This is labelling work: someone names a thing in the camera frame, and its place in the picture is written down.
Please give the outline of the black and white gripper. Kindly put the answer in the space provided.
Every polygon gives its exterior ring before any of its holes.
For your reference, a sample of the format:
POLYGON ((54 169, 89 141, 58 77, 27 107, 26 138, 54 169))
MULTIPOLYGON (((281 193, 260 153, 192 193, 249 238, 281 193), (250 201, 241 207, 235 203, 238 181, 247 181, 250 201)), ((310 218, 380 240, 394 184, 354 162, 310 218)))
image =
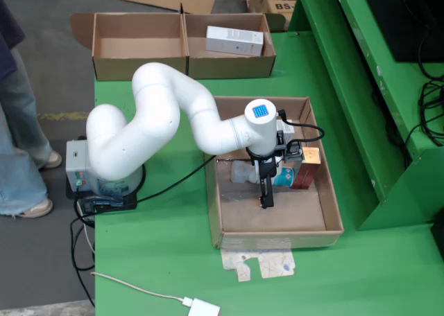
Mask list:
POLYGON ((274 207, 273 188, 271 178, 275 177, 278 170, 279 161, 276 157, 285 158, 287 154, 287 143, 284 139, 284 132, 277 131, 277 145, 271 154, 258 155, 247 148, 252 165, 257 171, 257 178, 261 188, 261 208, 267 209, 274 207))

